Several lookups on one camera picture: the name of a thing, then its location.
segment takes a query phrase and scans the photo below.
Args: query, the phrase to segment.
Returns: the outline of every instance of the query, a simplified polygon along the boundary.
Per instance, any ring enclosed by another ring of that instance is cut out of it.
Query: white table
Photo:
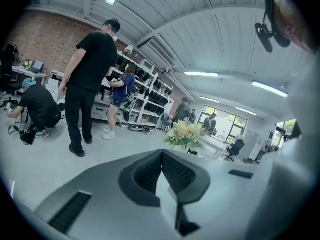
[[[21,74],[21,75],[26,75],[28,77],[32,77],[32,80],[34,81],[36,78],[42,78],[42,81],[41,81],[41,84],[44,85],[45,83],[45,79],[47,77],[46,74],[42,74],[42,73],[39,73],[39,74],[36,74],[36,73],[33,73],[29,70],[26,70],[24,69],[23,67],[19,67],[19,66],[13,66],[12,67],[12,71],[13,72],[16,72],[17,74]]]
[[[223,153],[227,153],[227,147],[225,143],[208,135],[201,138],[199,144],[200,148],[214,154],[211,157],[212,159],[219,159]]]

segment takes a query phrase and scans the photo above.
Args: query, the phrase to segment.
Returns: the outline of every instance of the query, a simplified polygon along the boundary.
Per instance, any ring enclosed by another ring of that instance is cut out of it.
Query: denim shorts
[[[120,108],[123,103],[124,103],[123,101],[117,101],[114,98],[112,98],[110,102],[110,104],[114,105],[117,108]]]

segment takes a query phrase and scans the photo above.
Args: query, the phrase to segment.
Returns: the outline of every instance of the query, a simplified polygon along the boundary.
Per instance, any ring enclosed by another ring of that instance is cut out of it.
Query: crouching person
[[[31,78],[22,83],[24,90],[18,107],[8,114],[9,118],[18,118],[24,108],[27,108],[29,117],[36,127],[35,138],[48,137],[47,128],[53,128],[61,119],[61,110],[51,93]]]

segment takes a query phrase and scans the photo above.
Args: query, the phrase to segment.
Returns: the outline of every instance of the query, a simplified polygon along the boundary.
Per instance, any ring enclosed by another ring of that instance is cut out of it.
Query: white ceiling
[[[32,0],[29,8],[65,15],[100,27],[108,18],[121,23],[119,37],[135,47],[155,38],[175,62],[174,77],[195,98],[238,104],[259,117],[290,115],[284,98],[251,86],[253,80],[289,92],[313,59],[291,45],[272,41],[267,53],[254,25],[262,21],[265,0]],[[141,51],[165,65],[146,47]],[[191,77],[185,71],[218,72],[221,78]]]

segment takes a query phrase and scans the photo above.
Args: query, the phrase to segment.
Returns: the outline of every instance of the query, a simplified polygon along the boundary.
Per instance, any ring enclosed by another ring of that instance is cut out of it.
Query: ventilation slot
[[[78,192],[49,222],[49,225],[65,234],[85,208],[92,196]]]
[[[161,48],[161,46],[157,44],[153,39],[151,39],[147,44],[151,46],[151,48],[155,50],[167,63],[169,63],[171,67],[174,67],[176,65],[174,61],[170,58],[168,53],[165,52],[165,50]]]

